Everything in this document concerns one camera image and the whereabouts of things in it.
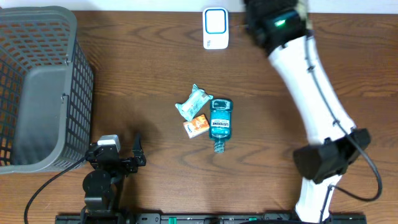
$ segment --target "laundry basket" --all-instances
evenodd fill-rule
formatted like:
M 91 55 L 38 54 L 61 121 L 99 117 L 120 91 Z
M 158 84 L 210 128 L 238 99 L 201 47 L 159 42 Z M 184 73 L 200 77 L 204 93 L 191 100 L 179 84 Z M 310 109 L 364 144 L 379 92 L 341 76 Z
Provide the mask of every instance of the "laundry basket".
M 93 72 L 62 7 L 0 9 L 0 174 L 64 170 L 89 147 Z

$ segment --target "blue bottle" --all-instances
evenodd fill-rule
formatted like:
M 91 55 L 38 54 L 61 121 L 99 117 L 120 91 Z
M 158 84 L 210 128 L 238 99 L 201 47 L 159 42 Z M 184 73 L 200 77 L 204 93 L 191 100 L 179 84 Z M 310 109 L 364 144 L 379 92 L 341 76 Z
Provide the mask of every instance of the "blue bottle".
M 210 131 L 209 136 L 214 140 L 214 151 L 223 153 L 225 142 L 231 138 L 231 100 L 214 99 L 210 102 Z

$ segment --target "small orange package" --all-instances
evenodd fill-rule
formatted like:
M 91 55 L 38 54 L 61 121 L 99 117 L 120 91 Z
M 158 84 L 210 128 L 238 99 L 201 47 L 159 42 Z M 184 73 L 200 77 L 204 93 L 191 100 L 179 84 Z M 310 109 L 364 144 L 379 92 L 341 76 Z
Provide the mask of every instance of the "small orange package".
M 200 115 L 192 121 L 184 122 L 184 128 L 188 133 L 189 138 L 194 138 L 199 134 L 205 133 L 209 130 L 210 126 L 207 122 L 205 115 Z

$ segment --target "wooden surface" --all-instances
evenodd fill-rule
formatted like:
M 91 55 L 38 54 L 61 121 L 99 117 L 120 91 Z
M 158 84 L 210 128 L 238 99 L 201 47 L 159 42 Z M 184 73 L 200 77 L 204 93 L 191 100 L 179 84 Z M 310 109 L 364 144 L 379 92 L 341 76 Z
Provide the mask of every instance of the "wooden surface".
M 78 38 L 95 67 L 93 141 L 118 134 L 124 155 L 143 135 L 147 166 L 128 178 L 122 204 L 164 213 L 293 209 L 301 178 L 293 150 L 307 144 L 299 113 L 264 52 L 233 14 L 226 50 L 202 46 L 200 13 L 75 12 Z M 369 129 L 367 151 L 384 182 L 382 197 L 359 202 L 336 192 L 331 211 L 364 212 L 368 223 L 398 222 L 398 16 L 314 14 L 325 70 L 350 116 Z M 189 140 L 174 107 L 196 83 L 234 101 L 233 137 L 224 154 L 203 134 Z M 208 105 L 202 113 L 209 115 Z M 50 184 L 29 211 L 30 223 L 53 223 L 84 206 L 89 166 Z M 32 194 L 54 173 L 0 175 L 0 223 L 22 223 Z M 341 186 L 373 195 L 376 182 L 360 158 Z

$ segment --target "white backdrop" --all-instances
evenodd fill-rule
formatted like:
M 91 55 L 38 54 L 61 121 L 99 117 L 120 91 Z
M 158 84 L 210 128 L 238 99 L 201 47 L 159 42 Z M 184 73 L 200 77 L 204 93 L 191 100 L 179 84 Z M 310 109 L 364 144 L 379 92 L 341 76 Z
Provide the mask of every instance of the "white backdrop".
M 0 6 L 63 6 L 70 10 L 200 12 L 222 6 L 243 10 L 243 0 L 0 0 Z M 398 14 L 398 0 L 309 0 L 311 12 Z

